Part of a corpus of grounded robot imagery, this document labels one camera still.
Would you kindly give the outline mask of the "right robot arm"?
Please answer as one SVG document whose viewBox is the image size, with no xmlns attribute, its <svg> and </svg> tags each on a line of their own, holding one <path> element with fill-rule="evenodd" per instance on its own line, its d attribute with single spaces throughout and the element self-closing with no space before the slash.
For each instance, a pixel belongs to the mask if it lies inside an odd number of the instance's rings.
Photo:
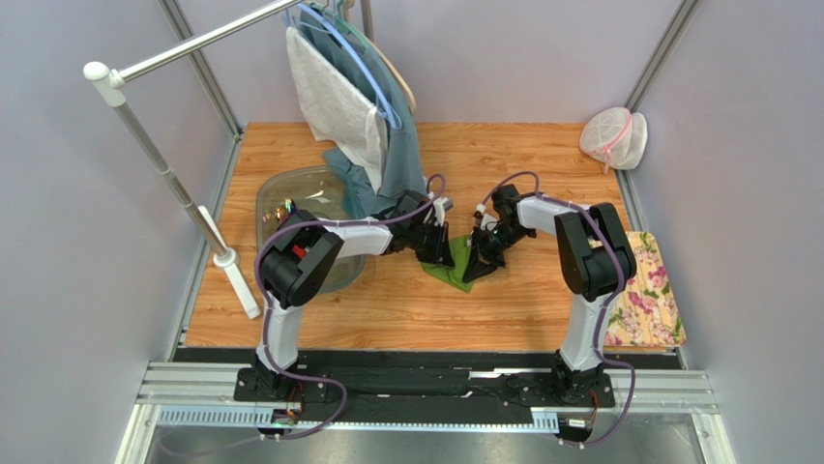
<svg viewBox="0 0 824 464">
<path fill-rule="evenodd" d="M 548 390 L 561 404 L 590 398 L 604 382 L 603 343 L 616 301 L 636 274 L 632 247 L 615 207 L 582 207 L 541 193 L 522 194 L 512 184 L 491 195 L 494 217 L 479 206 L 462 280 L 470 283 L 505 267 L 505 252 L 538 232 L 555 237 L 564 281 L 573 294 L 569 325 Z"/>
</svg>

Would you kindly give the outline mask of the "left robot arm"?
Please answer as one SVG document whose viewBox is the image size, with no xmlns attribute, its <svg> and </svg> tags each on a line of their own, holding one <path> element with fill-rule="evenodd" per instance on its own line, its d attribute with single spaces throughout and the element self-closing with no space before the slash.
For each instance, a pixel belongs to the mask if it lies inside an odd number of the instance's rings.
<svg viewBox="0 0 824 464">
<path fill-rule="evenodd" d="M 266 309 L 251 365 L 238 373 L 235 399 L 283 401 L 309 383 L 307 375 L 291 369 L 298 360 L 302 319 L 339 260 L 411 250 L 421 263 L 452 268 L 446 220 L 452 206 L 452 199 L 441 194 L 409 190 L 377 217 L 321 219 L 291 207 L 255 259 Z"/>
</svg>

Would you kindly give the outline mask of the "green paper napkin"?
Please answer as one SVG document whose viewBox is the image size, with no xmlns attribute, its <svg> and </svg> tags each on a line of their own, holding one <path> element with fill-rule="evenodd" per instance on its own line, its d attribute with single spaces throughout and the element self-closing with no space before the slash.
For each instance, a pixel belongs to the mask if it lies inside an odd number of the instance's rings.
<svg viewBox="0 0 824 464">
<path fill-rule="evenodd" d="M 423 271 L 442 283 L 445 283 L 464 293 L 469 293 L 474 285 L 473 282 L 466 283 L 463 276 L 468 268 L 470 255 L 470 236 L 463 235 L 453 238 L 449 242 L 450 252 L 455 261 L 455 266 L 449 269 L 445 266 L 422 263 Z"/>
</svg>

